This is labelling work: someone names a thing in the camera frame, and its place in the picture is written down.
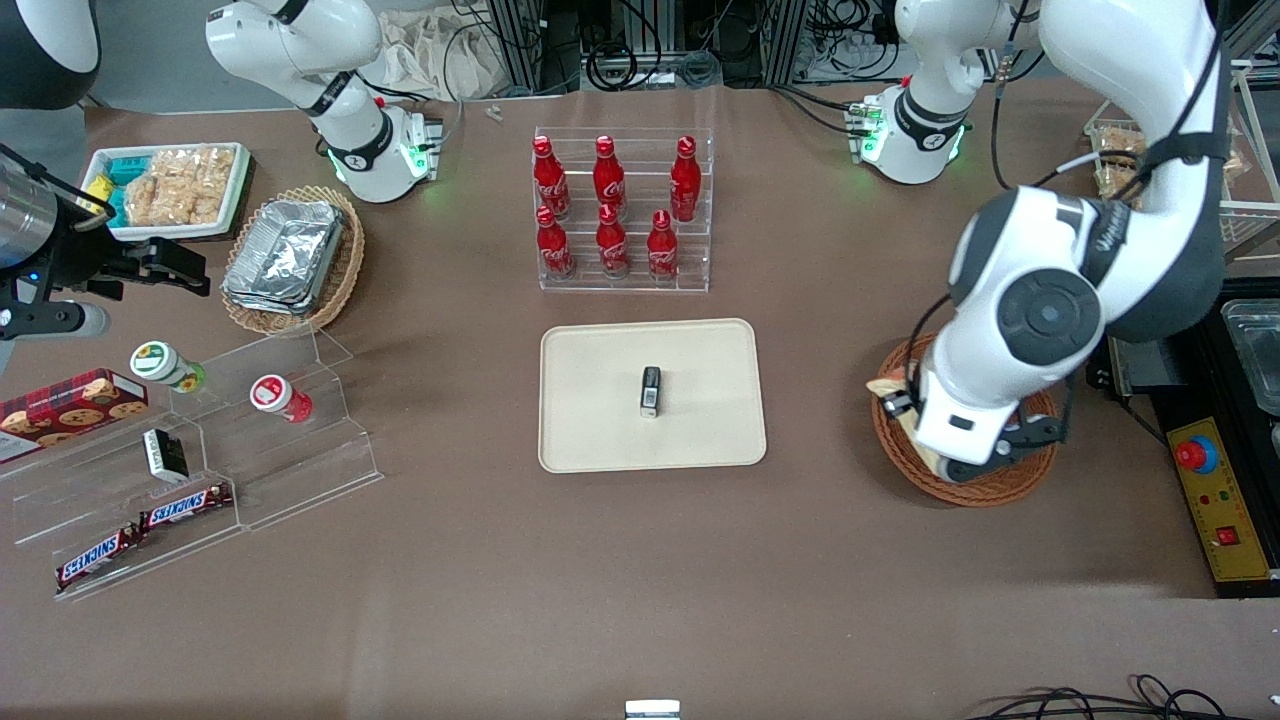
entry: clear acrylic display stand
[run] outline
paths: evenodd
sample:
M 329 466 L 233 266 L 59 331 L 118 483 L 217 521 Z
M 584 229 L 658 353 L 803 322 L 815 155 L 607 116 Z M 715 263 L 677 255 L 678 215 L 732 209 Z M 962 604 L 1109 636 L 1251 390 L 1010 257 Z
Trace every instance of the clear acrylic display stand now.
M 712 181 L 716 168 L 710 129 L 687 128 L 538 128 L 535 135 L 552 140 L 556 156 L 568 176 L 570 211 L 561 220 L 568 234 L 570 252 L 577 272 L 566 281 L 552 279 L 538 260 L 538 279 L 548 292 L 622 291 L 622 292 L 707 292 L 712 281 Z M 631 273 L 620 281 L 604 275 L 600 252 L 595 245 L 599 225 L 599 204 L 591 169 L 595 167 L 595 138 L 613 137 L 618 161 L 626 172 L 627 258 Z M 698 141 L 698 164 L 703 172 L 698 211 L 692 222 L 673 223 L 677 237 L 676 282 L 658 284 L 649 277 L 649 251 L 645 246 L 653 228 L 654 210 L 671 209 L 671 165 L 676 161 L 676 141 L 691 135 Z M 541 205 L 538 187 L 532 184 L 534 210 Z M 534 234 L 538 224 L 532 223 Z
M 334 365 L 351 357 L 310 325 L 270 336 L 202 363 L 207 379 L 191 395 L 150 386 L 156 414 L 109 425 L 79 442 L 37 452 L 0 475 L 13 488 L 15 542 L 47 543 L 56 569 L 138 515 L 229 482 L 236 502 L 166 524 L 101 565 L 58 598 L 83 598 L 238 533 L 262 529 L 380 479 L 369 433 L 347 413 Z M 250 404 L 248 388 L 275 373 L 311 396 L 305 423 Z M 180 486 L 147 470 L 142 433 L 182 441 L 191 474 Z M 56 589 L 52 573 L 42 578 Z

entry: snack package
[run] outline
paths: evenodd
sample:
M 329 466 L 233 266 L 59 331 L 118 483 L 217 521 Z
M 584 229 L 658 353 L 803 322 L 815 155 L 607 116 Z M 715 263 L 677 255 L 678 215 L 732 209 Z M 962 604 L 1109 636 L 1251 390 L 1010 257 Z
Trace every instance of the snack package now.
M 218 222 L 236 152 L 202 145 L 160 150 L 146 173 L 129 183 L 125 209 L 131 225 L 187 225 Z
M 1117 127 L 1103 127 L 1098 131 L 1098 150 L 1124 150 L 1142 156 L 1147 152 L 1147 138 L 1142 132 Z M 1133 165 L 1128 158 L 1108 158 L 1107 161 L 1115 164 Z
M 99 368 L 0 404 L 0 464 L 147 411 L 147 391 Z

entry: red button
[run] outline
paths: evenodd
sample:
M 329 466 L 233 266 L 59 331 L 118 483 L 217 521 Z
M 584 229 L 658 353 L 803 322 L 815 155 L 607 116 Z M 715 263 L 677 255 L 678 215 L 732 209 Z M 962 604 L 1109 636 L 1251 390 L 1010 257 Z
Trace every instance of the red button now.
M 1187 441 L 1178 443 L 1178 447 L 1174 448 L 1174 459 L 1188 470 L 1199 470 L 1208 462 L 1208 454 L 1204 452 L 1201 443 Z
M 1234 525 L 1219 528 L 1215 532 L 1217 533 L 1219 544 L 1240 544 L 1240 536 L 1236 534 Z

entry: red cap bottle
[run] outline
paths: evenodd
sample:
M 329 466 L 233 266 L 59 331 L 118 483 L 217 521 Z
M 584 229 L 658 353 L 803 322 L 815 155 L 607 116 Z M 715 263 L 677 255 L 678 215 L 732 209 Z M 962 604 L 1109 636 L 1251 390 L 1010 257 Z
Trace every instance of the red cap bottle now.
M 591 178 L 595 181 L 595 199 L 600 205 L 613 205 L 618 210 L 618 219 L 626 218 L 626 174 L 613 154 L 613 138 L 607 135 L 595 138 L 595 169 L 591 170 Z
M 568 178 L 545 135 L 534 138 L 534 184 L 543 204 L 563 219 L 568 214 Z
M 627 260 L 627 233 L 618 224 L 618 210 L 614 205 L 600 205 L 600 227 L 595 229 L 595 243 L 600 247 L 600 263 L 604 277 L 621 281 L 631 272 Z
M 573 254 L 568 251 L 568 237 L 556 222 L 556 213 L 545 205 L 538 209 L 538 250 L 543 256 L 547 277 L 553 281 L 573 277 L 576 264 Z
M 698 167 L 698 142 L 686 135 L 676 142 L 676 164 L 671 167 L 671 213 L 681 223 L 692 222 L 698 213 L 698 193 L 703 170 Z
M 671 215 L 666 210 L 653 214 L 649 231 L 649 274 L 659 283 L 676 279 L 676 231 L 671 229 Z

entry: white tray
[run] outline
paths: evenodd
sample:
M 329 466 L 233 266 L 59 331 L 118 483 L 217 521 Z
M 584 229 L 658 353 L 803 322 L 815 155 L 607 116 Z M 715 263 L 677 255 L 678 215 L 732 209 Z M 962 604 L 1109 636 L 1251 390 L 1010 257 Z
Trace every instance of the white tray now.
M 239 142 L 138 145 L 134 147 L 106 147 L 104 150 L 97 150 L 88 161 L 88 170 L 84 172 L 84 178 L 81 179 L 81 190 L 87 191 L 90 182 L 92 182 L 99 173 L 105 173 L 108 163 L 116 158 L 137 158 L 140 155 L 150 158 L 160 150 L 195 150 L 206 145 L 210 147 L 236 151 L 236 159 L 232 160 L 232 174 L 227 179 L 227 192 L 223 193 L 223 206 L 218 210 L 218 222 L 202 223 L 198 225 L 129 225 L 123 228 L 111 228 L 111 234 L 122 242 L 143 242 L 147 238 L 156 236 L 180 240 L 188 237 L 221 234 L 232 227 L 232 220 L 236 217 L 236 208 L 239 205 L 241 192 L 244 190 L 244 177 L 248 174 L 248 149 Z
M 640 416 L 646 365 L 662 368 L 652 420 Z M 550 473 L 753 465 L 767 447 L 746 320 L 552 328 L 539 400 L 538 460 Z

